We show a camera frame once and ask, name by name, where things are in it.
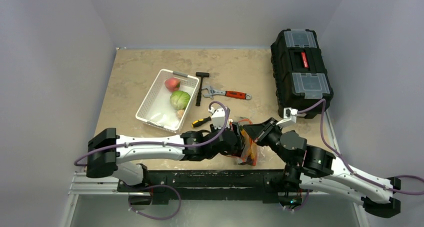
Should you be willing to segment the clear zip top bag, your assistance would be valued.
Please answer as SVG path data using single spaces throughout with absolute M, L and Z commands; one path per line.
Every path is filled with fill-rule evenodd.
M 230 118 L 228 122 L 231 124 L 231 129 L 233 131 L 239 131 L 241 133 L 241 153 L 229 155 L 228 157 L 233 158 L 235 163 L 240 166 L 256 166 L 258 160 L 263 155 L 256 143 L 249 137 L 243 128 L 244 125 L 253 124 L 252 121 L 247 117 L 238 116 L 235 119 Z

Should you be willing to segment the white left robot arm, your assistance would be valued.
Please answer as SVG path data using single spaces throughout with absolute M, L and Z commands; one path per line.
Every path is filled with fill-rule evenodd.
M 216 155 L 240 157 L 244 137 L 238 129 L 187 131 L 168 137 L 131 137 L 106 128 L 88 142 L 86 176 L 115 177 L 138 192 L 149 186 L 147 168 L 138 160 L 201 162 Z

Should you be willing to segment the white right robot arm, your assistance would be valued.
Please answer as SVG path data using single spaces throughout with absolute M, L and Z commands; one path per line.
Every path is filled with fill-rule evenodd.
M 340 157 L 307 143 L 295 131 L 282 132 L 274 118 L 263 123 L 246 124 L 243 130 L 261 147 L 270 147 L 285 163 L 282 174 L 268 182 L 281 192 L 317 190 L 344 196 L 362 205 L 364 210 L 380 218 L 391 218 L 401 212 L 401 201 L 394 198 L 401 187 L 397 177 L 377 177 L 345 165 Z

